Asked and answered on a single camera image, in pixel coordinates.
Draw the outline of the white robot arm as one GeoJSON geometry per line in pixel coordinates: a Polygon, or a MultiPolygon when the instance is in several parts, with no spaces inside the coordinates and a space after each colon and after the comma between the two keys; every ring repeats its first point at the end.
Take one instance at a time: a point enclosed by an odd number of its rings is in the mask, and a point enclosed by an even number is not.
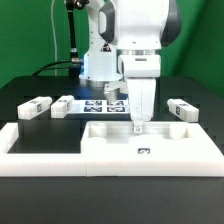
{"type": "Polygon", "coordinates": [[[134,132],[154,113],[160,50],[181,32],[176,0],[81,0],[89,22],[89,49],[84,55],[83,84],[102,87],[108,101],[128,95],[134,132]]]}

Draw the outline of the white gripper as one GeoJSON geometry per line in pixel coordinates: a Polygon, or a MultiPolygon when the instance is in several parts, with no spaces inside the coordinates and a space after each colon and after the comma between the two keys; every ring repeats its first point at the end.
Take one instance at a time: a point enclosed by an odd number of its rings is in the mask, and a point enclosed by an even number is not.
{"type": "Polygon", "coordinates": [[[135,134],[143,133],[143,123],[154,113],[156,78],[160,76],[159,55],[120,55],[118,71],[124,75],[135,134]]]}

